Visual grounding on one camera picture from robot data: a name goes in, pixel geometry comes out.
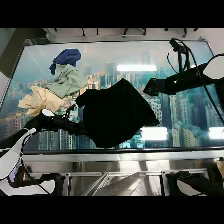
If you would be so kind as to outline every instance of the cityscape print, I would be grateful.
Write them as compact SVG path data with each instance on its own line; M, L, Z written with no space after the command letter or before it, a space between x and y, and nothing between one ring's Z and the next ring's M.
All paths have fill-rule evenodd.
M197 63L207 62L212 52L207 42L185 41L193 51ZM161 127L166 127L168 136L163 141L141 139L138 131L132 139L121 143L113 149L144 149L170 147L203 147L221 146L223 140L211 140L208 136L210 127L221 127L221 121L216 114L203 87L186 90L176 95L159 94L151 97L143 93L150 78L166 78L174 75L166 56L171 46L169 41L132 41L132 42L96 42L69 43L26 46L20 57L14 76L0 110L0 140L3 140L24 127L31 118L26 115L26 109L18 108L19 100L26 94L31 94L31 86L46 86L53 82L49 67L62 50L79 49L81 59L77 62L80 74L86 77L86 86L69 96L69 105L87 89L110 88L122 78L128 80L150 104ZM170 61L178 71L177 53L170 53ZM153 64L155 72L119 72L118 64ZM213 85L208 86L219 111L223 115L219 100ZM57 114L64 114L66 107L61 107ZM70 120L79 122L83 109L76 107L71 112ZM64 130L58 132L41 132L32 137L26 144L26 151L57 151L95 149L94 142L87 136L69 135Z

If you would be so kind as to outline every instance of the folded clothing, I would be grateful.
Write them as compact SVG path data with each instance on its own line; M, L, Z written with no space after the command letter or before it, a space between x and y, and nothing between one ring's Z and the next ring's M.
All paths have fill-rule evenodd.
M87 79L84 78L78 70L72 65L56 65L56 77L53 83L47 85L60 98L69 96L80 90L87 84Z
M18 107L27 108L27 115L37 116L42 109L49 109L53 113L66 103L66 99L60 99L54 93L39 86L31 87L33 94L27 94L19 101Z
M76 66L76 62L80 60L81 53L78 49L65 49L53 60L53 64L50 66L51 74L55 74L56 64Z
M109 89L87 89L77 97L83 109L86 134L97 147L110 148L132 138L143 126L156 126L153 110L139 92L125 79Z

